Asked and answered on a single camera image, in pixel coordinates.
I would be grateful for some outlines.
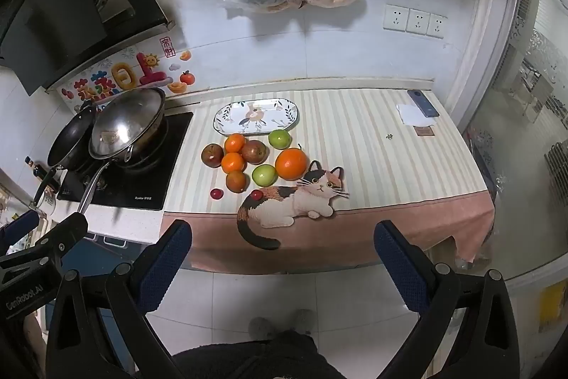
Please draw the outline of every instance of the blue gripper pad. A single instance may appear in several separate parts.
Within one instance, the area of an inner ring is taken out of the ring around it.
[[[382,222],[375,226],[373,238],[375,250],[393,279],[408,310],[422,315],[430,305],[426,281],[416,270],[405,250]]]
[[[175,220],[152,247],[157,248],[157,255],[150,262],[148,270],[137,278],[137,287],[133,288],[137,293],[136,305],[143,314],[157,310],[160,302],[162,302],[175,274],[191,248],[191,227],[183,220]]]
[[[19,216],[13,222],[2,228],[2,238],[8,245],[14,245],[24,238],[30,231],[39,225],[39,215],[36,211],[29,210]]]

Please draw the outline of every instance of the gas stove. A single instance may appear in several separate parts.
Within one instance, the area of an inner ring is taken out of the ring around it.
[[[101,175],[92,204],[159,211],[193,113],[166,116],[151,143],[128,163],[112,163]],[[79,202],[102,161],[89,159],[68,171],[58,199]]]

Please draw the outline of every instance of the frying pan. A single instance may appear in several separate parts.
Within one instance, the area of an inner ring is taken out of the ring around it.
[[[37,206],[49,181],[58,169],[74,169],[89,157],[89,140],[97,111],[88,106],[73,116],[73,119],[59,133],[47,156],[49,172],[42,180],[33,205]]]
[[[121,93],[100,113],[93,126],[89,154],[104,164],[87,185],[79,213],[84,214],[104,169],[114,161],[128,163],[153,138],[164,118],[165,93],[158,88],[137,88]]]

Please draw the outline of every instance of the small card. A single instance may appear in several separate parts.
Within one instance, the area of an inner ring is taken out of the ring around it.
[[[419,137],[433,137],[434,131],[431,127],[416,127],[414,126],[414,130],[416,131],[416,135]]]

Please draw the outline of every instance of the orange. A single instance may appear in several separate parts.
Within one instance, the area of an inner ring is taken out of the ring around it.
[[[238,153],[246,143],[245,136],[242,134],[229,135],[225,140],[225,151],[227,153]]]
[[[221,160],[221,169],[228,174],[234,170],[242,171],[245,168],[245,160],[239,153],[227,153]]]
[[[308,156],[299,148],[288,148],[278,155],[274,167],[284,180],[298,180],[308,168]]]

